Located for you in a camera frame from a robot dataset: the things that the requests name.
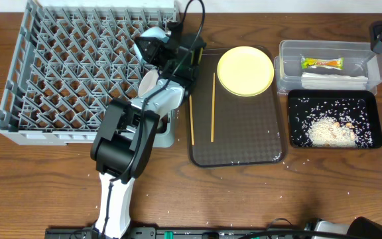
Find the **light blue bowl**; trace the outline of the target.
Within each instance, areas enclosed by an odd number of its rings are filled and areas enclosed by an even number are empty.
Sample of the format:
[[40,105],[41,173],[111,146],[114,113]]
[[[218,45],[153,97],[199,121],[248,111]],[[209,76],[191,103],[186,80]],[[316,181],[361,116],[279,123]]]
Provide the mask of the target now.
[[[144,33],[141,34],[141,37],[155,37],[158,40],[161,40],[163,43],[167,43],[169,38],[167,37],[165,31],[160,27],[151,27],[147,29]],[[135,51],[135,55],[140,63],[146,64],[147,62],[144,60],[143,55],[140,53],[137,44],[137,37],[134,39],[133,49]]]

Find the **white round bowl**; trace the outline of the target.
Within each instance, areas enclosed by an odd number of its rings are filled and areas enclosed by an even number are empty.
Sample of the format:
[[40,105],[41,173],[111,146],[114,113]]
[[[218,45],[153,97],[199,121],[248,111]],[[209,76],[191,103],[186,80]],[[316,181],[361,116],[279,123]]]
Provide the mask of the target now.
[[153,89],[158,81],[159,74],[156,69],[148,71],[142,78],[138,88],[138,97],[143,97],[149,90]]

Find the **green orange snack wrapper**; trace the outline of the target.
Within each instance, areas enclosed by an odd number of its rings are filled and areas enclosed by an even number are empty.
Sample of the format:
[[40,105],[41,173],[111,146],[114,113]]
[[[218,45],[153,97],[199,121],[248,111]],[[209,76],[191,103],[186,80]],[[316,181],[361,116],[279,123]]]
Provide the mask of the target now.
[[306,68],[327,68],[334,70],[344,69],[344,58],[337,59],[318,59],[318,58],[305,58],[301,59],[302,69]]

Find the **yellow round plate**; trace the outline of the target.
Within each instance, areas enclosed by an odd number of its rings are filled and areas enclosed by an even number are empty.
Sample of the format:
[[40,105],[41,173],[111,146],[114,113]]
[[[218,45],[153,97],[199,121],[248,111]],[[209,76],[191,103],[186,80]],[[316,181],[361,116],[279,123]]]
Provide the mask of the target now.
[[217,66],[221,85],[241,97],[266,91],[274,78],[273,63],[267,53],[252,46],[238,46],[224,53]]

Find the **white paper napkin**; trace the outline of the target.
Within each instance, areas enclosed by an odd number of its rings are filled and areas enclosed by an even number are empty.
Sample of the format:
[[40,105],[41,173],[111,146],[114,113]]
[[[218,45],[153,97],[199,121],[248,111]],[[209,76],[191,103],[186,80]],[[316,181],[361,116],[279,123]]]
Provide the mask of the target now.
[[308,90],[365,90],[368,77],[303,73],[302,87]]

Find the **leftover rice food waste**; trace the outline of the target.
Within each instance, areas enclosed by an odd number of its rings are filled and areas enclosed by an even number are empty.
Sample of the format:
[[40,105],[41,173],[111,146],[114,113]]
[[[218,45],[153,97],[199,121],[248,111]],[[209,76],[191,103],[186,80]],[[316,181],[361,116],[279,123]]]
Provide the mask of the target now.
[[297,147],[374,146],[366,103],[357,98],[292,98],[290,141]]

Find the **pale green cup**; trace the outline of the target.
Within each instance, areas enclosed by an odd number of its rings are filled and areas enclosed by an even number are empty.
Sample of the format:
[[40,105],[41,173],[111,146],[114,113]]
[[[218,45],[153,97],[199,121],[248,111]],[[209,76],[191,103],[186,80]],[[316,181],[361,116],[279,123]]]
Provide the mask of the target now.
[[168,116],[164,116],[163,118],[160,118],[159,124],[157,126],[157,133],[164,133],[166,131],[167,119],[168,119]]

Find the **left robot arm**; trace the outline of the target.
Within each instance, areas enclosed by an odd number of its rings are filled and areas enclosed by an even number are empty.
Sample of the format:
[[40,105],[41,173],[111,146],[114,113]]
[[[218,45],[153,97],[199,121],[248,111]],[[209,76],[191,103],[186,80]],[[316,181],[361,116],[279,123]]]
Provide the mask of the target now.
[[135,180],[144,171],[159,121],[193,91],[206,43],[199,35],[148,30],[135,39],[140,61],[152,64],[131,100],[110,101],[91,149],[101,181],[101,206],[92,238],[122,238],[131,223]]

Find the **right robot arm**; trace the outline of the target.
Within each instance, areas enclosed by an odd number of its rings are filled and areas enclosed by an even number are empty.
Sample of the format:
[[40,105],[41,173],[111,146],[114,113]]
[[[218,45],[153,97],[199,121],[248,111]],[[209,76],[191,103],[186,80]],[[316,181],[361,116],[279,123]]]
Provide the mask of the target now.
[[[372,23],[369,33],[371,51],[382,53],[382,21]],[[307,224],[304,231],[302,238],[382,238],[382,225],[362,216],[350,225],[318,220]]]

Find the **clear plastic waste bin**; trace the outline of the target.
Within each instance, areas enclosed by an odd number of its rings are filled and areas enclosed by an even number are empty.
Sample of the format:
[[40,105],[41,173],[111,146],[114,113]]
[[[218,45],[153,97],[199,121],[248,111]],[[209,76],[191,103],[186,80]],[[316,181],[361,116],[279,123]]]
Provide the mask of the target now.
[[[327,68],[302,69],[301,59],[344,58],[344,69]],[[279,45],[279,55],[275,57],[275,75],[279,94],[286,95],[291,90],[307,90],[302,87],[303,73],[337,74],[368,77],[365,90],[377,92],[382,83],[382,53],[375,54],[368,42],[343,42],[325,40],[284,40]]]

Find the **black waste tray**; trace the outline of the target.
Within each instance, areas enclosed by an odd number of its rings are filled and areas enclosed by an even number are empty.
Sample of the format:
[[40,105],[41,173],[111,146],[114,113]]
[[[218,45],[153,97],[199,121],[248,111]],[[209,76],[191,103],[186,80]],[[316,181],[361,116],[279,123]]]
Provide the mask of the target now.
[[355,149],[376,149],[382,146],[382,131],[377,109],[377,102],[373,93],[365,90],[292,90],[288,93],[289,100],[292,98],[357,98],[366,103],[370,130],[374,140],[374,146],[370,148]]

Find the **left wooden chopstick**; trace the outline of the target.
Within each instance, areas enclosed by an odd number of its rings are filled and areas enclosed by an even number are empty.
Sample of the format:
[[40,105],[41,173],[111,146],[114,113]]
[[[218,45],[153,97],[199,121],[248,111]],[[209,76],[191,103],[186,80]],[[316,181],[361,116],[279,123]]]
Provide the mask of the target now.
[[190,137],[191,144],[194,145],[194,118],[193,118],[193,108],[192,108],[192,96],[189,97],[189,113],[190,113]]

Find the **grey plastic dish rack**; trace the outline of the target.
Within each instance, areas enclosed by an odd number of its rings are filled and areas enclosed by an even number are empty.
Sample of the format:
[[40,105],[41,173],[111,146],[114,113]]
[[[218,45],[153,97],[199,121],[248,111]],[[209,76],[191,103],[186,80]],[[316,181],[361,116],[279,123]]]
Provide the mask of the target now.
[[178,7],[56,7],[28,1],[0,104],[0,134],[19,145],[91,143],[112,99],[140,94],[154,66],[134,39]]

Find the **dark brown serving tray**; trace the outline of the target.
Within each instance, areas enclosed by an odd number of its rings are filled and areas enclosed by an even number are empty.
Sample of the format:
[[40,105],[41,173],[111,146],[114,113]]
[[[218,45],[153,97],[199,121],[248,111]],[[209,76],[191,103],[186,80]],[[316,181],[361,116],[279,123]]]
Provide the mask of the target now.
[[214,142],[210,142],[213,73],[226,52],[226,48],[213,48],[202,53],[191,95],[194,145],[189,101],[184,108],[189,158],[201,168],[278,163],[287,154],[287,137],[275,84],[257,96],[241,97],[228,92],[216,75]]

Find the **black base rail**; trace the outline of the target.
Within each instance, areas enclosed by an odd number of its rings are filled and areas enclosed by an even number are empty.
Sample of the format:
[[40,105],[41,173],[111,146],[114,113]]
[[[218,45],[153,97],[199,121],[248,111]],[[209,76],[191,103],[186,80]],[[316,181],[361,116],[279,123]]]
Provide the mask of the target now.
[[[126,231],[122,238],[127,239],[202,239],[219,238],[234,239],[261,232],[261,230],[224,230],[224,229],[190,229],[190,228],[152,228],[152,227],[132,227]],[[45,239],[77,239],[93,238],[93,231],[90,227],[83,229],[72,228],[47,228],[44,233]]]

